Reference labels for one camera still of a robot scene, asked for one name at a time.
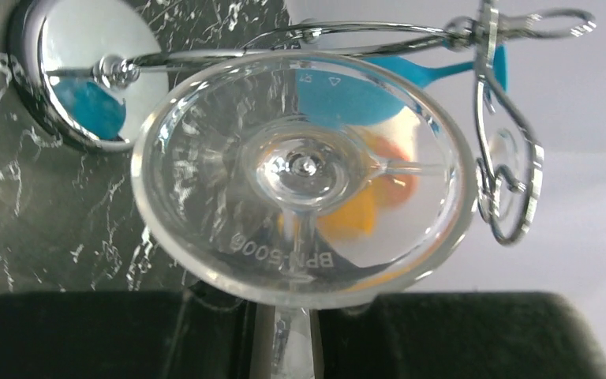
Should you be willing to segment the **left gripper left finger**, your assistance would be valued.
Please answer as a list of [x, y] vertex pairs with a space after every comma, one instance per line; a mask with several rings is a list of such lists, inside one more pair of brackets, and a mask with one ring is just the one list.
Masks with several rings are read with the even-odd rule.
[[0, 378], [246, 378], [254, 313], [214, 291], [0, 295]]

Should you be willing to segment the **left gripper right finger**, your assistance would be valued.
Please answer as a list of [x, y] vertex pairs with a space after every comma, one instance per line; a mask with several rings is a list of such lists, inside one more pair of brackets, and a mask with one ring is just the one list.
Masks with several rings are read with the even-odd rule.
[[546, 292], [382, 295], [325, 310], [327, 378], [606, 378], [580, 313]]

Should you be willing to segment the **clear wine glass front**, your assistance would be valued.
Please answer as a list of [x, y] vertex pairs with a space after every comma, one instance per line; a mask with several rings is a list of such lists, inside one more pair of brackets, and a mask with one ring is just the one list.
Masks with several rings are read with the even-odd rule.
[[256, 304], [251, 378], [321, 378], [320, 311], [430, 275], [477, 186], [455, 122], [379, 66], [274, 51], [175, 87], [133, 148], [139, 213], [205, 283]]

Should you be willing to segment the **blue plastic wine glass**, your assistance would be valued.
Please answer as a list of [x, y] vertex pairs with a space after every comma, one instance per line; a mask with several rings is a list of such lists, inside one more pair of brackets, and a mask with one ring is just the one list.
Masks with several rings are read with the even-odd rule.
[[[473, 69], [472, 62], [430, 68], [419, 66], [399, 56], [368, 58], [369, 63], [388, 69], [424, 88], [434, 81]], [[404, 104], [383, 89], [365, 80], [314, 69], [296, 69], [298, 110], [311, 121], [339, 117], [343, 122], [370, 126], [387, 121]], [[53, 79], [53, 93], [81, 127], [100, 140], [127, 142], [140, 131], [144, 116], [131, 124], [127, 114], [137, 106], [117, 97], [89, 79], [60, 77]]]

